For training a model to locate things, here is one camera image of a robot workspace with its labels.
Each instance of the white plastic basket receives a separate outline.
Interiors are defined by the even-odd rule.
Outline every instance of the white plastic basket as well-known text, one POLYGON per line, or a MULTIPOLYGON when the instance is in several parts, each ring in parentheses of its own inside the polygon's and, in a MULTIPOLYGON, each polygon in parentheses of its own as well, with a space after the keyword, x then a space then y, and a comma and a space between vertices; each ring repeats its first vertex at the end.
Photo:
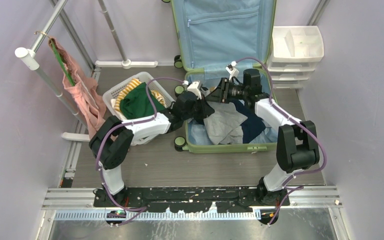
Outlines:
MULTIPOLYGON (((118 118, 119 118, 119 116, 116 114, 116 110, 114 110, 113 106, 111 105, 111 99, 116 99, 119 96, 119 93, 121 92, 121 90, 126 88, 126 86, 130 83, 130 81, 132 79, 138 79, 142 83, 147 83, 154 78, 149 73, 147 73, 145 71, 139 72, 138 74, 133 75, 133 76, 129 77, 128 79, 120 82, 119 84, 113 86, 110 90, 106 91, 102 95, 103 102, 105 103, 106 107, 109 109, 109 111, 111 112, 112 115, 117 116, 118 118)), ((172 102, 175 101, 172 98, 172 96, 170 96, 170 94, 166 90, 164 90, 164 88, 157 81, 151 82, 151 84, 149 85, 149 90, 158 91, 162 95, 162 97, 164 98, 165 104, 167 106, 169 106, 172 102)), ((134 146, 134 145, 146 144, 155 137, 156 137, 156 135, 149 136, 149 137, 146 137, 146 138, 141 139, 139 141, 132 142, 131 145, 134 146)))

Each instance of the pink cloth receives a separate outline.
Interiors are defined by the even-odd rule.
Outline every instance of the pink cloth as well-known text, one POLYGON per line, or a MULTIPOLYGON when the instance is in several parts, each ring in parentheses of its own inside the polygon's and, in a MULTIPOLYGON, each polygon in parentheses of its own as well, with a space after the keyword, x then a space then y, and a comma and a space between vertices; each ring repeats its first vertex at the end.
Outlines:
POLYGON ((49 39, 49 47, 52 49, 51 41, 54 42, 55 47, 61 55, 62 62, 65 69, 71 75, 75 82, 72 86, 67 76, 64 74, 62 84, 64 89, 67 90, 74 99, 80 112, 84 115, 89 131, 89 138, 92 138, 97 130, 104 124, 104 114, 107 110, 102 96, 97 94, 98 82, 85 75, 82 68, 72 56, 57 42, 55 38, 49 39))

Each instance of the suitcase lid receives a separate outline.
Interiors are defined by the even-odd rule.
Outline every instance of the suitcase lid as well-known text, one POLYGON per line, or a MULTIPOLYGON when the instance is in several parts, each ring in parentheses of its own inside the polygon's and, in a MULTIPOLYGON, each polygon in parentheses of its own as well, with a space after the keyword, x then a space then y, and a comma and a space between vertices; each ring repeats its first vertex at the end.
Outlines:
MULTIPOLYGON (((226 75, 225 67, 243 57, 263 63, 269 56, 276 0, 172 0, 181 61, 205 79, 226 75)), ((241 61, 239 70, 259 66, 241 61)))

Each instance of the striped cloth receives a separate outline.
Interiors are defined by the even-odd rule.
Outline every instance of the striped cloth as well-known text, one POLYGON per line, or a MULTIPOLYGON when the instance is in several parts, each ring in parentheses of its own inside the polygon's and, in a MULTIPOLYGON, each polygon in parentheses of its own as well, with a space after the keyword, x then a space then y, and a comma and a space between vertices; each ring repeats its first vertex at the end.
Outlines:
MULTIPOLYGON (((115 99, 115 105, 114 105, 114 109, 118 112, 122 112, 120 110, 120 103, 122 102, 123 99, 125 99, 125 97, 127 96, 127 94, 130 93, 130 91, 132 91, 134 88, 136 88, 137 86, 139 86, 142 82, 139 81, 139 79, 136 79, 136 78, 133 78, 127 85, 126 87, 120 91, 120 93, 118 94, 117 98, 115 99)), ((155 91, 155 90, 151 90, 151 93, 152 95, 154 96, 154 98, 160 103, 162 104, 164 107, 167 107, 166 106, 166 101, 164 100, 164 97, 163 95, 161 95, 161 93, 155 91)))

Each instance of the white wall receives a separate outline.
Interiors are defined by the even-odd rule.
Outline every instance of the white wall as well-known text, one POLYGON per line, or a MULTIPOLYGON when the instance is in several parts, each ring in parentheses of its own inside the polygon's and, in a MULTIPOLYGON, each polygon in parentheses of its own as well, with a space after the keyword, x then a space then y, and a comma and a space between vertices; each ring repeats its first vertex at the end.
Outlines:
MULTIPOLYGON (((96 0, 74 0, 70 17, 84 34, 85 45, 100 61, 120 61, 100 6, 96 0)), ((306 25, 319 0, 277 0, 274 24, 306 25)), ((180 54, 171 4, 161 0, 105 0, 127 57, 135 61, 173 63, 180 54)))
MULTIPOLYGON (((29 240, 37 233, 46 191, 58 185, 67 151, 61 134, 75 121, 14 55, 17 47, 31 46, 51 12, 48 0, 0 0, 0 240, 29 240)), ((86 66, 59 20, 51 34, 86 66)), ((63 75, 46 43, 36 59, 61 86, 63 75)))
POLYGON ((357 240, 384 239, 384 3, 330 1, 325 56, 300 93, 357 240))

